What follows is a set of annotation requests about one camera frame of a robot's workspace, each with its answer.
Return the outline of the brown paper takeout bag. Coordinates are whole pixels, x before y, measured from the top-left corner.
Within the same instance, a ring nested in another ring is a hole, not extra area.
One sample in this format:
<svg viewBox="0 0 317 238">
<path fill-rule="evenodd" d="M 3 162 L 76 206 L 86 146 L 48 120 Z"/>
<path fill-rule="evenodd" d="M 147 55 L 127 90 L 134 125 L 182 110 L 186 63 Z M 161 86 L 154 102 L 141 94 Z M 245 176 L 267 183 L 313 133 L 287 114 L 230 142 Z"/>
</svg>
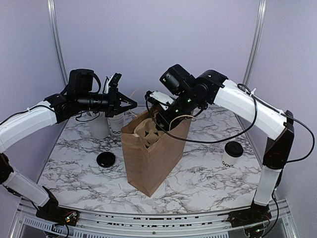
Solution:
<svg viewBox="0 0 317 238">
<path fill-rule="evenodd" d="M 151 197 L 183 156 L 185 142 L 166 133 L 147 148 L 134 134 L 135 127 L 150 118 L 145 110 L 121 129 L 121 142 L 127 180 L 130 185 Z"/>
</svg>

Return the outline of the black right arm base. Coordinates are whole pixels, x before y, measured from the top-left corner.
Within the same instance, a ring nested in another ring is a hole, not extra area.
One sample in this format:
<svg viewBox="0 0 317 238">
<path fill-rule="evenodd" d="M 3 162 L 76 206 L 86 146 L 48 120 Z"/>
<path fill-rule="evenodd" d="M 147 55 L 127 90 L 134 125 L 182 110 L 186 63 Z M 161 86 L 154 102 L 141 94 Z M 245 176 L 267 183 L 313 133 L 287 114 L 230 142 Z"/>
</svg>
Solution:
<svg viewBox="0 0 317 238">
<path fill-rule="evenodd" d="M 260 206 L 252 203 L 250 208 L 229 212 L 227 220 L 231 223 L 231 226 L 235 228 L 263 221 L 270 221 L 271 218 L 272 215 L 268 205 Z"/>
</svg>

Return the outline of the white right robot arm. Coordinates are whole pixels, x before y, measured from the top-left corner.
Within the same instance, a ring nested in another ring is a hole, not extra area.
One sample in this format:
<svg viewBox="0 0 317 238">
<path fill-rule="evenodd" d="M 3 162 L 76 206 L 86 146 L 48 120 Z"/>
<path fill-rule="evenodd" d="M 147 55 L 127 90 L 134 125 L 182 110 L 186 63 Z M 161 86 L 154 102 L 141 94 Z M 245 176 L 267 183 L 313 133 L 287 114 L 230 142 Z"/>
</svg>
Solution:
<svg viewBox="0 0 317 238">
<path fill-rule="evenodd" d="M 293 147 L 295 119 L 292 112 L 280 110 L 257 97 L 254 89 L 213 69 L 195 77 L 183 66 L 175 64 L 163 73 L 159 81 L 171 93 L 168 95 L 158 90 L 150 93 L 150 98 L 162 109 L 156 118 L 160 130 L 169 133 L 195 109 L 203 111 L 215 105 L 249 122 L 244 132 L 256 128 L 266 137 L 254 205 L 245 212 L 248 221 L 256 222 L 264 215 L 264 206 L 271 201 Z"/>
</svg>

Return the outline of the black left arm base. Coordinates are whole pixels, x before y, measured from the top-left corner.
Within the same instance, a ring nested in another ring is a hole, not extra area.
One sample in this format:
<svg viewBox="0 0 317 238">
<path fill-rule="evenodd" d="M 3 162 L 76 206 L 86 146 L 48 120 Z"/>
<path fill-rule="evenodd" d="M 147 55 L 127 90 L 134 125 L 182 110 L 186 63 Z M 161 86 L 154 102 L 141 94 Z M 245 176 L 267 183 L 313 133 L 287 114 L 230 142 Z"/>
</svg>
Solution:
<svg viewBox="0 0 317 238">
<path fill-rule="evenodd" d="M 49 200 L 42 207 L 38 206 L 36 216 L 44 220 L 76 226 L 79 212 L 74 209 L 60 207 L 55 196 L 44 186 L 43 188 L 48 193 Z"/>
</svg>

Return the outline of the single white paper cup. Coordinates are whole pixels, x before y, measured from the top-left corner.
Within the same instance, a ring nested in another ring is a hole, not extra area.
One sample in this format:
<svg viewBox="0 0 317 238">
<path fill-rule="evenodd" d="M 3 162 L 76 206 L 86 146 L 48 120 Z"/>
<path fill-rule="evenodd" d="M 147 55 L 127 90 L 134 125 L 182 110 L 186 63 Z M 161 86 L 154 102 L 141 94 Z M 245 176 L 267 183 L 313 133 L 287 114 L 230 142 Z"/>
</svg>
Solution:
<svg viewBox="0 0 317 238">
<path fill-rule="evenodd" d="M 237 160 L 241 157 L 241 155 L 230 155 L 226 151 L 224 151 L 222 158 L 221 158 L 221 164 L 226 168 L 232 168 L 234 167 Z"/>
</svg>

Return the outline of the white paper cups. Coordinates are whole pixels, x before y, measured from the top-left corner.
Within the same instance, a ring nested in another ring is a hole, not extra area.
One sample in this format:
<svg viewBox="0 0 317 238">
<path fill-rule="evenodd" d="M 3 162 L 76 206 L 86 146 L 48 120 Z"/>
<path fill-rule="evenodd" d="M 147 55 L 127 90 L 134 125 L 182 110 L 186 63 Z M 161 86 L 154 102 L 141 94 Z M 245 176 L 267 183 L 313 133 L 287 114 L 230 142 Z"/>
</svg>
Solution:
<svg viewBox="0 0 317 238">
<path fill-rule="evenodd" d="M 115 115 L 107 120 L 110 127 L 110 133 L 115 136 L 120 136 L 124 123 L 124 114 Z"/>
</svg>

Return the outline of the black plastic cup lid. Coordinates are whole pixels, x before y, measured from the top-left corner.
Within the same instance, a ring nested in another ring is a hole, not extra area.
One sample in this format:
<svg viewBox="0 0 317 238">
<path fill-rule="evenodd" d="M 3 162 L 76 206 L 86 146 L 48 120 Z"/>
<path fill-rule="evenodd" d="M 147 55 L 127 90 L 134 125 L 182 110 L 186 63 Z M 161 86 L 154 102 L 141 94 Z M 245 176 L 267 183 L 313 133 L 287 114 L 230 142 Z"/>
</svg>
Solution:
<svg viewBox="0 0 317 238">
<path fill-rule="evenodd" d="M 97 164 L 102 168 L 109 168 L 115 163 L 115 155 L 112 152 L 102 152 L 96 158 Z"/>
</svg>

